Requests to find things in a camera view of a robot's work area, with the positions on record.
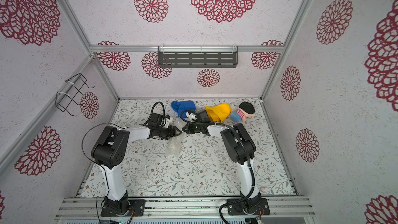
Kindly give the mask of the clear bubble wrap sheet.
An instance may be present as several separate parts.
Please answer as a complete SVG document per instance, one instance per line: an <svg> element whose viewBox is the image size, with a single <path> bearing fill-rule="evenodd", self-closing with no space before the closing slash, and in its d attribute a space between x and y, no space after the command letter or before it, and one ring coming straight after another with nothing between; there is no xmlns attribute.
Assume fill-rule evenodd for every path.
<svg viewBox="0 0 398 224"><path fill-rule="evenodd" d="M175 160L180 156L180 150L182 147L182 142L184 141L184 134L173 137L168 140L167 147L167 158L170 160Z"/></svg>

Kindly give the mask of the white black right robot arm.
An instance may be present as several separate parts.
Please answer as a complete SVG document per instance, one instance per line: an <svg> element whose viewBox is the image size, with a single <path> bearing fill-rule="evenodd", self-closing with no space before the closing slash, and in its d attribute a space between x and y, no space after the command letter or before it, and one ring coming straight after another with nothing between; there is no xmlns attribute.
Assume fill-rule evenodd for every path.
<svg viewBox="0 0 398 224"><path fill-rule="evenodd" d="M196 112L185 110L179 114L186 127L199 128L209 136L221 138L230 159L236 163L240 179L240 200L247 207L258 206L262 200L261 193L256 185L254 174L254 157L256 146L242 123L233 126L217 121L210 121L205 110Z"/></svg>

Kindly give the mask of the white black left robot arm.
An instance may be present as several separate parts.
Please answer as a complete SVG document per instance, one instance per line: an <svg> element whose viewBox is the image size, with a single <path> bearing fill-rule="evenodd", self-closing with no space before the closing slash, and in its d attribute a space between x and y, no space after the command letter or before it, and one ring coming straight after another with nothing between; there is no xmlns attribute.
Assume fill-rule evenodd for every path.
<svg viewBox="0 0 398 224"><path fill-rule="evenodd" d="M91 157L102 170L106 183L105 199L111 203L120 203L128 197L121 172L128 143L146 139L167 141L180 136L182 131L172 125L172 119L168 116L150 117L145 123L128 128L111 122L103 125L105 127L92 148Z"/></svg>

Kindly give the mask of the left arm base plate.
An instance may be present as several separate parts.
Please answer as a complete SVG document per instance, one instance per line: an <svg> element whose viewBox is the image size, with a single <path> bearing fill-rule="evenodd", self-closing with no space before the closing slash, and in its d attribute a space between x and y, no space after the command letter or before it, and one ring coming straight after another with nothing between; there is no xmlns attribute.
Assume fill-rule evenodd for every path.
<svg viewBox="0 0 398 224"><path fill-rule="evenodd" d="M146 200L124 199L118 202L106 198L100 216L123 217L133 215L133 217L141 217L144 214L145 205Z"/></svg>

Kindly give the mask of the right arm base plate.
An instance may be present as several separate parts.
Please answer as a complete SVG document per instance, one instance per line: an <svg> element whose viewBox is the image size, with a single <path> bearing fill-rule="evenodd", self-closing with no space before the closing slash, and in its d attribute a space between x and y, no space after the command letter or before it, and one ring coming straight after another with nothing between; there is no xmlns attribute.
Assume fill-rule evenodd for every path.
<svg viewBox="0 0 398 224"><path fill-rule="evenodd" d="M232 204L237 201L236 199L227 199L228 214L230 216L240 215L252 215L252 216L263 216L269 215L270 208L268 201L263 198L250 199L241 203Z"/></svg>

